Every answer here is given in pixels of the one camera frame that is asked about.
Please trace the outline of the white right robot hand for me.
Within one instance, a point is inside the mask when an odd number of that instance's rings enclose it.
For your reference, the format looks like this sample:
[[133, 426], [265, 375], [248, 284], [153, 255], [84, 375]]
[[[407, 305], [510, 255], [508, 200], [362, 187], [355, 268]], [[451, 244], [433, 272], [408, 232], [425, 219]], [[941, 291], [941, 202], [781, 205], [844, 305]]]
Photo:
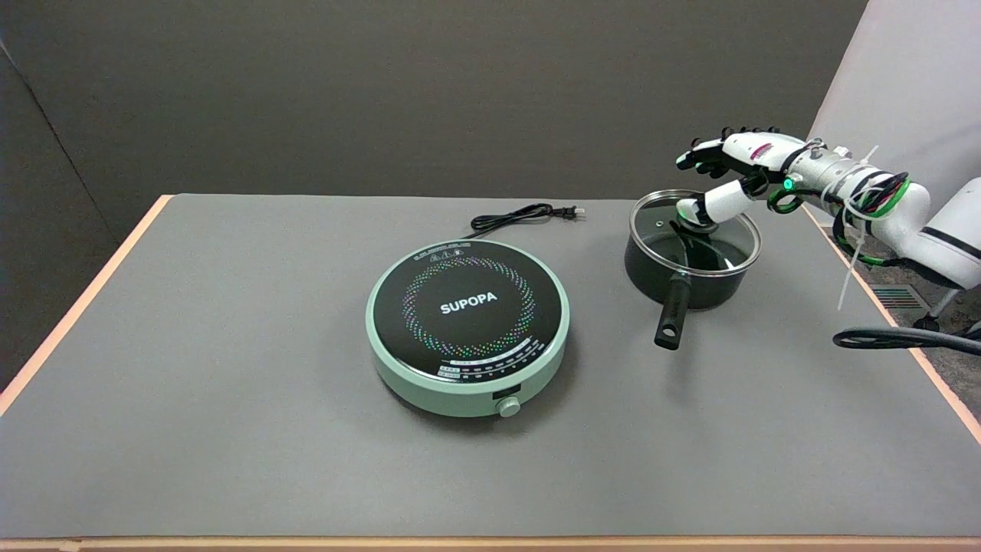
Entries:
[[789, 164], [807, 147], [798, 137], [773, 130], [726, 128], [721, 137], [694, 141], [693, 146], [676, 159], [680, 170], [720, 179], [736, 175], [731, 182], [715, 186], [707, 192], [694, 193], [676, 204], [680, 221], [694, 229], [720, 225], [750, 209], [771, 186], [785, 181]]

